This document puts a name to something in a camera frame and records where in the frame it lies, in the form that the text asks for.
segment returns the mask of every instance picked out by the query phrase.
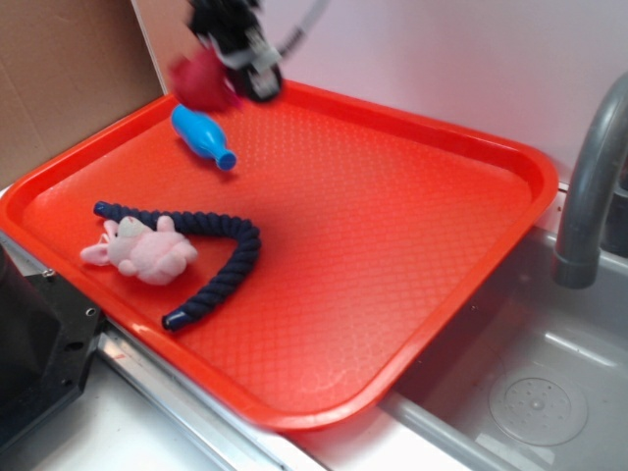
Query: pink stuffed animal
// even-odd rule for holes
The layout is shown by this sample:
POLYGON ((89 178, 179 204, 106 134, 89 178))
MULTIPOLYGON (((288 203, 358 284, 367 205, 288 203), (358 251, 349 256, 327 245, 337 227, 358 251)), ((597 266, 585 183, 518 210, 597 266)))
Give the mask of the pink stuffed animal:
POLYGON ((167 285, 180 275, 198 252, 175 231, 170 216, 160 216, 157 231, 126 216, 120 224, 105 221, 100 241, 83 249, 80 258, 95 265, 112 264, 127 277, 137 276, 150 285, 167 285))

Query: navy blue rope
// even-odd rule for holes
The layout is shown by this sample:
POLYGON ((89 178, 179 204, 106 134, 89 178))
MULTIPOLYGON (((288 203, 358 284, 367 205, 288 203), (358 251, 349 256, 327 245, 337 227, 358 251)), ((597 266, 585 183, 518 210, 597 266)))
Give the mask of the navy blue rope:
POLYGON ((162 318, 164 329, 169 331, 177 331, 202 319, 224 302, 253 269, 262 246, 259 230, 249 220, 238 217, 188 211, 143 211, 104 201, 96 203, 94 213, 118 223, 126 216, 133 216, 153 230, 157 228, 159 217, 167 215, 173 218, 175 229, 182 234, 229 237, 237 241, 234 253, 218 274, 197 294, 162 318))

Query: stainless steel sink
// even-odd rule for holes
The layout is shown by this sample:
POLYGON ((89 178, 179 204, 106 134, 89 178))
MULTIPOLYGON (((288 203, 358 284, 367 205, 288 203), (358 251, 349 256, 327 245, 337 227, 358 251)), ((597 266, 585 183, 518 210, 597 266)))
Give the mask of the stainless steel sink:
POLYGON ((628 263, 561 288, 554 241, 532 230, 383 402, 471 469, 628 469, 628 263))

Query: faucet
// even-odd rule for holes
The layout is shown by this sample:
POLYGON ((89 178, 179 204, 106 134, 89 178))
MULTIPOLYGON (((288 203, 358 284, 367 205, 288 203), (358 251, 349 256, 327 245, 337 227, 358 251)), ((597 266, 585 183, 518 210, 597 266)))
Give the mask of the faucet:
POLYGON ((587 288, 601 248, 628 257, 628 73, 609 89, 578 156, 553 251, 561 286, 587 288))

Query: sink drain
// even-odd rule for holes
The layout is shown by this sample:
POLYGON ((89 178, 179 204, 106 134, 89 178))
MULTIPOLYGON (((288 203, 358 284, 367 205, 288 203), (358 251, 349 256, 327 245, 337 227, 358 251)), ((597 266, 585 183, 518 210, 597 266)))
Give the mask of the sink drain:
POLYGON ((512 438, 529 445, 570 441, 587 422, 587 401, 566 378, 541 367, 500 377, 491 389, 491 413, 512 438))

